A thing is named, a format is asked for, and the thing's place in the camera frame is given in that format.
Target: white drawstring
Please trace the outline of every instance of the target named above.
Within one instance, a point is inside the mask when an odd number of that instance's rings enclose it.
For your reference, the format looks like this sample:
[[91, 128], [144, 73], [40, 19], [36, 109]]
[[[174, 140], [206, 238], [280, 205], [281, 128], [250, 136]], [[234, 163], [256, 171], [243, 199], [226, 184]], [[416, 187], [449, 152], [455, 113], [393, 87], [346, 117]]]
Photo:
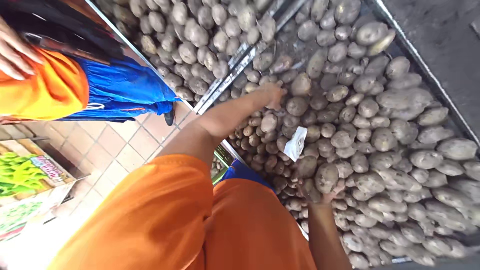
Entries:
[[85, 110], [98, 110], [98, 109], [104, 109], [104, 108], [105, 108], [105, 105], [101, 103], [88, 103]]

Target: pile of potatoes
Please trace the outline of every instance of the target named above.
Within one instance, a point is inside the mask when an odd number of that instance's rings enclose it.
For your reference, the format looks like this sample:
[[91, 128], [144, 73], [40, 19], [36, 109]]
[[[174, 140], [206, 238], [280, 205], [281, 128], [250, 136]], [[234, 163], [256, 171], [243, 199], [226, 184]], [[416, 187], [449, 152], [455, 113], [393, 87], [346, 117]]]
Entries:
[[212, 177], [216, 176], [225, 166], [223, 163], [216, 157], [213, 156], [212, 168], [210, 169], [210, 175]]
[[[306, 232], [307, 198], [319, 201], [344, 179], [333, 208], [354, 267], [403, 256], [428, 266], [436, 257], [462, 258], [470, 251], [455, 235], [480, 226], [478, 147], [448, 127], [448, 108], [425, 89], [410, 61], [383, 52], [394, 30], [357, 18], [359, 9], [359, 0], [302, 7], [282, 31], [316, 41], [317, 51], [296, 68], [288, 55], [255, 57], [217, 103], [265, 82], [288, 94], [281, 110], [256, 111], [228, 141]], [[293, 162], [283, 151], [299, 126], [308, 131]]]
[[272, 0], [96, 0], [117, 28], [141, 47], [178, 97], [196, 102], [229, 73], [240, 44], [273, 40], [261, 20]]

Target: white paper tag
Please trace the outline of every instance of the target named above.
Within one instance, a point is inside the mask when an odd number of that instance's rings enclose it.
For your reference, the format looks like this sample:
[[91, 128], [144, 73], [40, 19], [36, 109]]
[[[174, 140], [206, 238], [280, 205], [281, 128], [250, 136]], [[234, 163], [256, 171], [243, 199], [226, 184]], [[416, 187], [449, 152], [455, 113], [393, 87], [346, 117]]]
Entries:
[[299, 159], [301, 152], [303, 151], [305, 137], [307, 136], [307, 129], [299, 126], [293, 134], [291, 140], [285, 144], [285, 149], [283, 153], [291, 158], [294, 162]]

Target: orange sleeve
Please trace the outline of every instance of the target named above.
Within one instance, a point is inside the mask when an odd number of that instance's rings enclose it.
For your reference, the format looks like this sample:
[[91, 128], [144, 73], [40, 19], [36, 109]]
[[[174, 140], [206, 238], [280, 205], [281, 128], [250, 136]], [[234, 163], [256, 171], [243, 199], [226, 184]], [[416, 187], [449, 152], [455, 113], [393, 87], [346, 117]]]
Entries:
[[35, 75], [23, 81], [0, 71], [0, 115], [17, 119], [55, 120], [83, 110], [88, 81], [80, 65], [61, 53], [34, 48], [43, 64], [24, 57]]
[[110, 193], [49, 269], [192, 268], [212, 203], [207, 164], [187, 155], [156, 158]]

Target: tiled floor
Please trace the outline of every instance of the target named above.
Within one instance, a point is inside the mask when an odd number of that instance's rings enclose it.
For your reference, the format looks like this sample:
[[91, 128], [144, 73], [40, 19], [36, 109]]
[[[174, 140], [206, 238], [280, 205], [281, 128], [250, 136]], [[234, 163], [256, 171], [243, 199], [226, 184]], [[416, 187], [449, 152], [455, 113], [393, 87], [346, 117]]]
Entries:
[[110, 123], [32, 122], [26, 124], [84, 175], [73, 187], [75, 198], [55, 213], [84, 221], [116, 184], [130, 172], [151, 161], [181, 128], [197, 116], [181, 102], [175, 104], [175, 124], [167, 126], [163, 115], [144, 114], [136, 121]]

